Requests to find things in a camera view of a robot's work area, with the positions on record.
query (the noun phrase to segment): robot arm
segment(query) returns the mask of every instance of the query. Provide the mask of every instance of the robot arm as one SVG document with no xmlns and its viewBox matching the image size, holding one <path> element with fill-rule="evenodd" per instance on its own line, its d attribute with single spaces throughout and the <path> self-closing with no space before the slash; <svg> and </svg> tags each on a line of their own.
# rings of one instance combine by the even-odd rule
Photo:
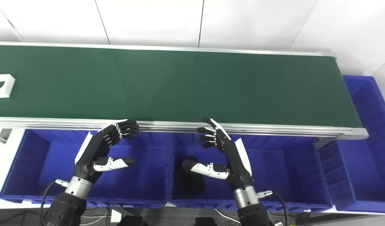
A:
<svg viewBox="0 0 385 226">
<path fill-rule="evenodd" d="M 138 133 L 134 120 L 121 120 L 99 130 L 96 135 L 88 133 L 76 158 L 75 171 L 65 192 L 56 196 L 43 216 L 43 226 L 78 226 L 86 210 L 86 197 L 104 171 L 120 169 L 135 163 L 133 157 L 107 157 L 110 147 L 121 139 L 133 139 Z"/>
<path fill-rule="evenodd" d="M 217 147 L 227 159 L 227 166 L 216 163 L 198 163 L 193 160 L 185 160 L 183 168 L 203 175 L 226 179 L 231 187 L 238 210 L 238 216 L 242 226 L 269 226 L 267 210 L 258 201 L 254 189 L 250 161 L 241 139 L 232 142 L 229 135 L 215 120 L 204 117 L 202 119 L 212 128 L 199 127 L 198 133 L 206 133 L 198 137 L 204 148 Z"/>
</svg>

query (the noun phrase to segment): metal cylinder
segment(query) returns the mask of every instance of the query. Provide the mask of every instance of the metal cylinder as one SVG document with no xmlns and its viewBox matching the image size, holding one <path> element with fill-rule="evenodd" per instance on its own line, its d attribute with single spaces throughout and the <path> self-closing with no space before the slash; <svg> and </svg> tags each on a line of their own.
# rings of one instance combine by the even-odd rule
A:
<svg viewBox="0 0 385 226">
<path fill-rule="evenodd" d="M 65 193 L 86 199 L 92 187 L 92 183 L 77 176 L 73 176 Z"/>
<path fill-rule="evenodd" d="M 255 192 L 253 186 L 239 188 L 233 192 L 233 195 L 237 204 L 237 208 L 239 209 L 259 203 L 257 193 Z"/>
</svg>

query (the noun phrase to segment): floor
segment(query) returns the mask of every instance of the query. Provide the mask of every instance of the floor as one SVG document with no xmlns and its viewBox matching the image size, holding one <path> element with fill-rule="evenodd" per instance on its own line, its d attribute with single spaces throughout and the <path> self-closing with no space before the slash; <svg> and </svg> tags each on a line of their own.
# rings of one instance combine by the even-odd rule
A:
<svg viewBox="0 0 385 226">
<path fill-rule="evenodd" d="M 0 226 L 35 226 L 38 223 L 38 211 L 39 209 L 0 209 Z M 218 226 L 232 226 L 237 225 L 231 220 L 225 219 L 220 216 L 213 209 L 195 209 L 195 208 L 176 208 L 176 207 L 164 207 L 161 209 L 139 209 L 141 216 L 144 217 L 144 221 L 149 226 L 193 226 L 196 217 L 212 217 Z M 220 210 L 226 216 L 233 219 L 238 219 L 237 212 L 230 209 Z M 107 213 L 105 207 L 88 207 L 85 212 L 85 216 L 103 216 Z M 272 212 L 273 214 L 283 214 L 283 212 Z M 283 216 L 275 216 L 269 214 L 270 220 L 274 223 L 284 221 Z M 82 224 L 90 223 L 99 218 L 86 218 L 82 217 Z M 110 226 L 115 226 L 116 223 L 109 223 Z M 89 226 L 106 226 L 106 217 L 91 223 Z"/>
</svg>

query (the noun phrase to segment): white block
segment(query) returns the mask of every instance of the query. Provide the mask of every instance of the white block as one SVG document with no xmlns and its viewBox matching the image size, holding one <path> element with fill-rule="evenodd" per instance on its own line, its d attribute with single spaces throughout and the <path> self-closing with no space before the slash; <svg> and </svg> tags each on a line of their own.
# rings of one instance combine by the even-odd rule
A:
<svg viewBox="0 0 385 226">
<path fill-rule="evenodd" d="M 112 209 L 112 215 L 111 216 L 112 216 L 111 219 L 110 219 L 111 223 L 120 222 L 121 219 L 122 219 L 121 213 L 119 213 L 119 212 L 117 212 L 116 210 L 113 210 L 113 209 Z"/>
<path fill-rule="evenodd" d="M 14 77 L 8 73 L 0 74 L 0 82 L 4 82 L 4 85 L 0 88 L 0 98 L 9 97 L 15 83 Z"/>
</svg>

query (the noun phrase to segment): blue plastic bin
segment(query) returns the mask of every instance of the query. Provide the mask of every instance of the blue plastic bin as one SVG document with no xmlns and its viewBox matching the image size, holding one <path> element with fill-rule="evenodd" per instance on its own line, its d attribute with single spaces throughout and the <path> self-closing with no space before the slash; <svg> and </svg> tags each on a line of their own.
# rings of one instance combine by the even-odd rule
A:
<svg viewBox="0 0 385 226">
<path fill-rule="evenodd" d="M 225 180 L 204 176 L 206 189 L 187 196 L 179 166 L 185 156 L 196 156 L 201 162 L 226 164 L 224 154 L 216 148 L 203 149 L 199 134 L 174 135 L 173 162 L 169 201 L 178 207 L 236 209 L 230 186 Z M 255 189 L 277 191 L 288 210 L 321 211 L 331 207 L 314 139 L 310 137 L 231 136 L 243 139 L 250 159 Z M 262 199 L 268 210 L 282 210 L 273 197 Z"/>
<path fill-rule="evenodd" d="M 40 203 L 43 191 L 54 179 L 69 181 L 75 156 L 86 131 L 27 130 L 14 158 L 0 198 L 11 202 Z M 169 133 L 140 133 L 135 140 L 121 140 L 109 156 L 135 157 L 125 169 L 104 172 L 92 187 L 90 206 L 161 207 L 167 202 L 170 162 Z M 53 186 L 46 203 L 64 191 Z"/>
<path fill-rule="evenodd" d="M 385 102 L 373 77 L 344 76 L 365 140 L 338 140 L 319 156 L 338 210 L 385 213 Z"/>
</svg>

